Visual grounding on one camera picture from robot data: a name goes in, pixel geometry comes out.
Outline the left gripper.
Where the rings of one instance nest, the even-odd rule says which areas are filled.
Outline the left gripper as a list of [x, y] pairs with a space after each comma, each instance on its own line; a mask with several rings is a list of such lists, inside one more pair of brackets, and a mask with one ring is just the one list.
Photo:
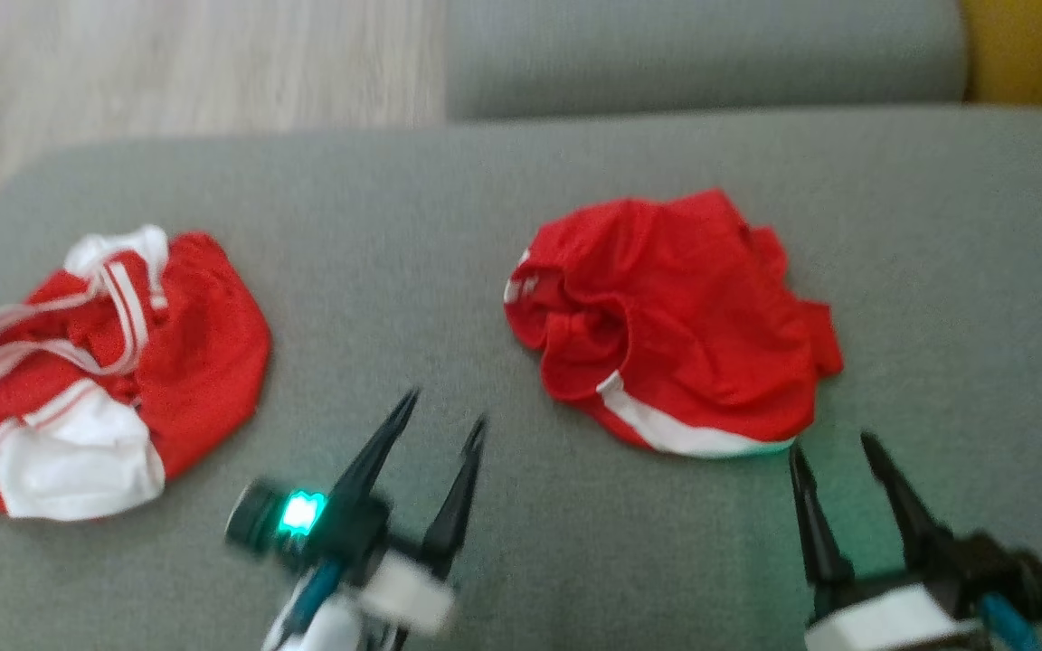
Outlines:
[[256, 561], [272, 559], [302, 574], [321, 564], [342, 565], [345, 578], [366, 581], [384, 554], [425, 564], [438, 580], [450, 576], [466, 543], [488, 432], [480, 416], [460, 452], [458, 474], [422, 544], [390, 528], [392, 507], [373, 495], [388, 455], [405, 432], [421, 391], [410, 389], [336, 480], [331, 494], [255, 479], [237, 499], [226, 523], [226, 544]]

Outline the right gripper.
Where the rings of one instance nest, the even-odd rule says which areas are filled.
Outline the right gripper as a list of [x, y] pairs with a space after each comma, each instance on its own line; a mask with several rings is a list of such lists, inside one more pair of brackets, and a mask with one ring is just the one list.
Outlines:
[[931, 515], [905, 481], [876, 433], [861, 433], [861, 445], [892, 507], [905, 568], [855, 574], [832, 532], [807, 455], [801, 445], [792, 445], [789, 469], [807, 582], [814, 590], [813, 623], [915, 584], [927, 589], [940, 609], [956, 619], [970, 618], [981, 599], [999, 594], [1021, 617], [1042, 622], [1039, 557], [1024, 549], [1006, 549], [984, 532], [952, 537], [951, 529]]

